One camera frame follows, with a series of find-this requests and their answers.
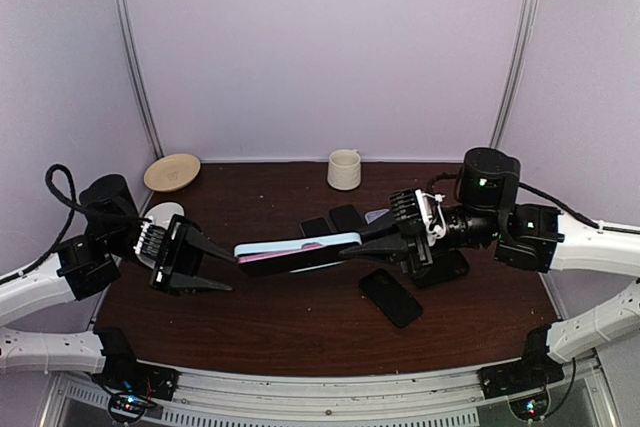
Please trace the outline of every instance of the wooden tabletop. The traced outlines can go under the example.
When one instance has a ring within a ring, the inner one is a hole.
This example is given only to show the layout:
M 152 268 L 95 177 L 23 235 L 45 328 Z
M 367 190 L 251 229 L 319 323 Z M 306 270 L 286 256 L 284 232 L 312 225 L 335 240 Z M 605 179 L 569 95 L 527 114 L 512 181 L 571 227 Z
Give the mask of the wooden tabletop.
M 455 164 L 363 165 L 362 185 L 337 192 L 319 163 L 207 164 L 187 188 L 155 194 L 181 203 L 216 243 L 300 237 L 299 222 L 352 203 L 386 208 L 389 194 L 424 186 Z M 450 192 L 446 183 L 441 191 Z M 263 375 L 368 375 L 424 372 L 506 360 L 521 354 L 529 330 L 556 316 L 535 273 L 493 261 L 493 249 L 465 251 L 463 279 L 417 289 L 388 270 L 424 307 L 395 328 L 358 290 L 380 264 L 351 261 L 306 274 L 246 278 L 235 265 L 206 258 L 200 275 L 234 291 L 172 297 L 148 287 L 150 271 L 123 265 L 98 326 L 120 327 L 142 360 Z

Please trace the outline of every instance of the cup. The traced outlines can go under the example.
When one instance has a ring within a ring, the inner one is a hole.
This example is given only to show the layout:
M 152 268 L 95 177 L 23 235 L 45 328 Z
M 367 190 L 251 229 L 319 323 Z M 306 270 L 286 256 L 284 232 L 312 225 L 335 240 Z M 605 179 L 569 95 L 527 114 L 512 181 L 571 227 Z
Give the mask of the cup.
M 329 156 L 327 182 L 336 190 L 353 190 L 360 185 L 360 154 L 336 150 Z

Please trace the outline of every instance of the brown wooden table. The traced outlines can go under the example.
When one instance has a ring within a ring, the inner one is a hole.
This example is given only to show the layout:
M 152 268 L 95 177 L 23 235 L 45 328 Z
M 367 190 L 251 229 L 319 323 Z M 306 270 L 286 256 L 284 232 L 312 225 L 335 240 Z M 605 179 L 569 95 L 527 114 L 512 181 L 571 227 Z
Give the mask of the brown wooden table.
M 385 208 L 390 193 L 457 168 L 365 164 L 362 185 L 343 193 L 327 186 L 324 164 L 208 164 L 193 184 L 155 194 L 152 204 L 181 203 L 188 218 L 232 250 L 244 242 L 299 237 L 300 221 L 342 204 L 363 213 Z M 249 279 L 210 258 L 200 275 L 229 283 L 234 292 L 167 296 L 148 287 L 148 270 L 123 265 L 98 326 L 120 327 L 140 359 L 235 373 L 405 373 L 519 356 L 527 332 L 556 318 L 544 286 L 535 273 L 493 262 L 492 249 L 466 255 L 467 277 L 423 290 L 389 267 L 424 307 L 405 329 L 395 328 L 358 290 L 358 280 L 379 264 L 353 261 Z

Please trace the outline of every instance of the white wall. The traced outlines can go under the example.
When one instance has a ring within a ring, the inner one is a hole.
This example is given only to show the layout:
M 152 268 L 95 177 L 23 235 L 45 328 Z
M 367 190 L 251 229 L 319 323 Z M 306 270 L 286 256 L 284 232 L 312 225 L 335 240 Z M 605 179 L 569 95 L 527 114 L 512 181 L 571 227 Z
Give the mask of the white wall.
M 118 172 L 138 202 L 153 160 L 127 76 L 113 0 L 0 0 L 0 274 L 35 259 L 67 210 L 44 173 L 66 164 L 78 190 Z M 83 221 L 71 234 L 82 231 Z M 95 298 L 52 308 L 15 328 L 83 330 Z M 47 377 L 0 377 L 0 424 L 32 427 Z
M 522 0 L 128 0 L 166 153 L 459 160 L 486 145 Z
M 640 0 L 540 0 L 502 150 L 522 177 L 596 219 L 640 225 Z M 629 278 L 552 276 L 575 315 Z M 625 426 L 640 419 L 636 335 L 599 354 Z

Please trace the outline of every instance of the white cup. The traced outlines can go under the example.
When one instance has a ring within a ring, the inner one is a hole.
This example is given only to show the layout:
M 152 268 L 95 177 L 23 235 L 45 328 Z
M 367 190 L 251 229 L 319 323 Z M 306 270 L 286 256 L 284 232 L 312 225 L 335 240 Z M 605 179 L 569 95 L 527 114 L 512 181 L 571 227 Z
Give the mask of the white cup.
M 327 182 L 336 190 L 353 190 L 360 185 L 360 154 L 336 150 L 329 156 Z

